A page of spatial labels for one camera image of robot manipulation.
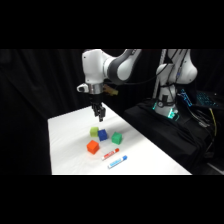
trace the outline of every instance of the wire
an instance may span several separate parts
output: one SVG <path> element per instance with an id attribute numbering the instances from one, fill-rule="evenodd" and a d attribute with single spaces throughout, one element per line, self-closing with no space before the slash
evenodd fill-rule
<path id="1" fill-rule="evenodd" d="M 215 120 L 215 116 L 214 116 L 214 113 L 213 113 L 213 110 L 211 108 L 209 108 L 209 110 L 211 111 L 211 114 L 212 114 L 212 118 L 214 120 L 214 125 L 215 125 L 215 137 L 217 136 L 217 124 L 216 124 L 216 120 Z"/>
<path id="2" fill-rule="evenodd" d="M 178 52 L 178 50 L 179 49 L 177 49 L 176 51 L 175 51 L 175 53 L 173 54 L 173 56 L 172 56 L 172 58 L 171 58 L 171 60 L 175 57 L 175 55 L 177 54 L 177 52 Z M 143 85 L 143 84 L 145 84 L 145 83 L 148 83 L 148 82 L 150 82 L 150 81 L 152 81 L 153 79 L 155 79 L 158 75 L 160 75 L 166 68 L 167 68 L 167 66 L 168 66 L 169 64 L 167 64 L 156 76 L 154 76 L 154 77 L 152 77 L 151 79 L 149 79 L 149 80 L 146 80 L 146 81 L 144 81 L 144 82 L 139 82 L 139 83 L 124 83 L 124 85 L 125 86 L 135 86 L 135 85 Z"/>

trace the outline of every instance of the white tabletop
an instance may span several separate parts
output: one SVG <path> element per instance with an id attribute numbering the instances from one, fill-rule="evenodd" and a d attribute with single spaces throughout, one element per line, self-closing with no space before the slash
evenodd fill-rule
<path id="1" fill-rule="evenodd" d="M 172 158 L 146 139 L 131 125 L 106 108 L 106 118 L 99 122 L 91 107 L 48 121 L 50 154 L 53 175 L 190 175 Z M 90 137 L 91 127 L 105 129 L 109 139 L 103 142 Z M 121 145 L 112 143 L 114 132 L 121 133 Z M 94 140 L 100 150 L 92 155 L 87 144 Z M 101 158 L 116 148 L 120 152 L 102 161 Z M 112 169 L 108 165 L 127 156 L 128 159 Z"/>

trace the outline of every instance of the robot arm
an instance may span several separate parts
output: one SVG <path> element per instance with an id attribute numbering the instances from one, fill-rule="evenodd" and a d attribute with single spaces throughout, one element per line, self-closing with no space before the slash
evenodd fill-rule
<path id="1" fill-rule="evenodd" d="M 77 87 L 78 92 L 89 94 L 95 116 L 100 122 L 106 115 L 103 101 L 103 82 L 110 79 L 116 85 L 126 83 L 134 70 L 142 49 L 126 49 L 119 57 L 112 57 L 101 49 L 87 50 L 82 55 L 85 84 Z"/>
<path id="2" fill-rule="evenodd" d="M 178 110 L 176 108 L 176 87 L 175 84 L 190 84 L 197 77 L 197 69 L 192 64 L 190 57 L 190 49 L 169 49 L 168 57 L 172 60 L 172 64 L 161 65 L 157 74 L 159 74 L 164 67 L 163 72 L 158 75 L 160 81 L 160 94 L 155 112 L 173 119 Z"/>

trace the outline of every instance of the small cube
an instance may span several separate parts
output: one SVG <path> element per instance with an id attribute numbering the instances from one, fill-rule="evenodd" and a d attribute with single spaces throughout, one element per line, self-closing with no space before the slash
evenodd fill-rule
<path id="1" fill-rule="evenodd" d="M 98 131 L 99 131 L 99 128 L 97 128 L 97 127 L 91 128 L 91 130 L 90 130 L 90 136 L 91 137 L 98 137 Z"/>
<path id="2" fill-rule="evenodd" d="M 101 142 L 107 140 L 107 132 L 106 132 L 106 130 L 98 131 L 98 135 L 99 135 L 99 138 L 100 138 Z"/>
<path id="3" fill-rule="evenodd" d="M 96 152 L 100 149 L 99 147 L 99 143 L 95 142 L 95 141 L 91 141 L 88 145 L 87 145 L 87 149 L 90 153 L 92 153 L 93 155 L 96 154 Z"/>
<path id="4" fill-rule="evenodd" d="M 112 142 L 120 145 L 122 141 L 122 134 L 115 132 L 114 135 L 112 136 Z"/>

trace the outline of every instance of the black curtain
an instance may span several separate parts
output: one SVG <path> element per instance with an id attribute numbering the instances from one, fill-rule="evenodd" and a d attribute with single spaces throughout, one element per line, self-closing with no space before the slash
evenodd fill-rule
<path id="1" fill-rule="evenodd" d="M 0 50 L 0 164 L 1 174 L 51 174 L 47 119 L 89 106 L 77 93 L 84 83 L 84 49 Z M 125 49 L 103 49 L 119 56 Z M 155 75 L 161 49 L 143 49 L 130 82 Z M 224 49 L 194 49 L 201 90 L 224 94 Z M 118 87 L 119 96 L 104 102 L 119 115 L 153 94 L 154 83 Z"/>

